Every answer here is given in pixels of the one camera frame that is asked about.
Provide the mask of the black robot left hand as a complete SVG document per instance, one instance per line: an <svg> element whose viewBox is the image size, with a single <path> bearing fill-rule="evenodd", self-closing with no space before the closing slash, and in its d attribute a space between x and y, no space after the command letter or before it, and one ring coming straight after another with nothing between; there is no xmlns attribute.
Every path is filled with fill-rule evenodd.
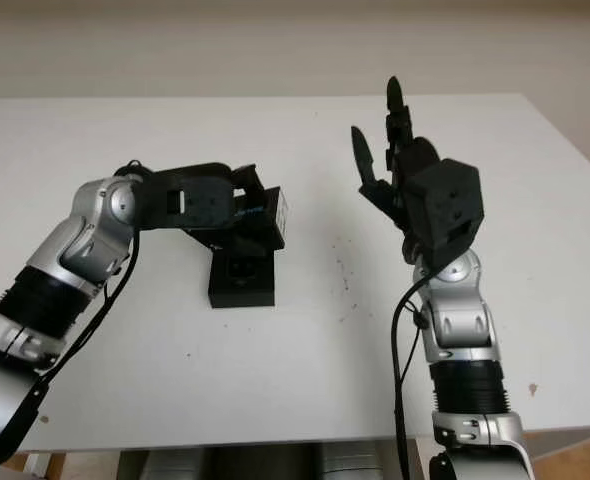
<svg viewBox="0 0 590 480"><path fill-rule="evenodd" d="M285 246L276 220L278 193L264 188L253 164L155 172L138 193L139 229L180 229L213 251L263 257Z"/></svg>

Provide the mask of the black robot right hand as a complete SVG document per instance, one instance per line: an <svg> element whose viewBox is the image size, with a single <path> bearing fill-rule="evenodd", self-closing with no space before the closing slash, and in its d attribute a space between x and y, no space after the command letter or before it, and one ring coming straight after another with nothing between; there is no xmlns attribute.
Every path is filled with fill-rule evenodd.
<svg viewBox="0 0 590 480"><path fill-rule="evenodd" d="M377 179L373 171L373 157L362 131L353 126L351 141L353 155L361 179L359 193L379 211L391 219L404 234L402 255L413 265L420 255L420 240L412 226L409 207L403 191L407 181L422 170L437 163L439 157L426 139L413 134L410 109L405 104L397 77L389 78L386 86L386 168L391 180Z"/></svg>

